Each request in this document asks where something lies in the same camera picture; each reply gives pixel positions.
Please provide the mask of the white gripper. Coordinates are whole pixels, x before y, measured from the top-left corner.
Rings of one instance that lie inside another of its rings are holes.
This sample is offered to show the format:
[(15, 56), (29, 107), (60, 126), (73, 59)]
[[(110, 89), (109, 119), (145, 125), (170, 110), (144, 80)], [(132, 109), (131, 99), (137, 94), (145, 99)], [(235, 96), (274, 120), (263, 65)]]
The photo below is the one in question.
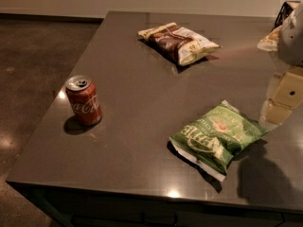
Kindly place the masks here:
[[(278, 38), (279, 58), (289, 65), (303, 66), (303, 3), (283, 21)], [(274, 104), (294, 110), (303, 102), (303, 68), (291, 67), (274, 73), (267, 89)]]

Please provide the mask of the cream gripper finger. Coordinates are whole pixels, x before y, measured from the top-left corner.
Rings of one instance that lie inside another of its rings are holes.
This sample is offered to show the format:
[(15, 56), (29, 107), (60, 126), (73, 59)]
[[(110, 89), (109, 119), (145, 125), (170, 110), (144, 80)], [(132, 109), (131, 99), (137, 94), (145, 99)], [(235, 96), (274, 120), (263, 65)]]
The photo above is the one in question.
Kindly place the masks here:
[(272, 100), (265, 100), (262, 104), (258, 123), (267, 130), (273, 130), (283, 124), (292, 111), (286, 107), (276, 105)]

